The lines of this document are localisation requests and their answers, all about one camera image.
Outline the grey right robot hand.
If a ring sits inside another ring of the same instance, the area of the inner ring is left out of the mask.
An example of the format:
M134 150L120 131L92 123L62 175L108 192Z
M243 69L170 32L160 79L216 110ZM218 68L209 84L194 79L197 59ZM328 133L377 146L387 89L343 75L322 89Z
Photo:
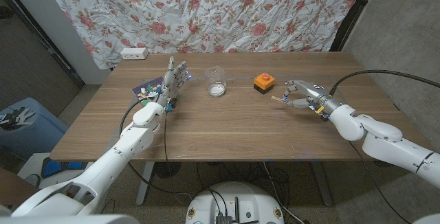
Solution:
M304 80L289 80L285 83L289 85L286 89L282 101L296 108L307 108L310 105L323 105L329 99L329 92L321 85L313 82L306 82ZM288 100L287 96L292 92L297 91L305 97L302 99Z

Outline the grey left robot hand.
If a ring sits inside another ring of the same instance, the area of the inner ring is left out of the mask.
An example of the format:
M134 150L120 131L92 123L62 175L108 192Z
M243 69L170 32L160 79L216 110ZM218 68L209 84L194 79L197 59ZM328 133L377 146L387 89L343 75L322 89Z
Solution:
M177 97L178 91L183 85L192 78L192 76L186 70L186 61L183 61L178 66L175 66L175 59L170 57L168 62L168 70L164 74L162 82L162 91L156 103L167 106L172 99Z

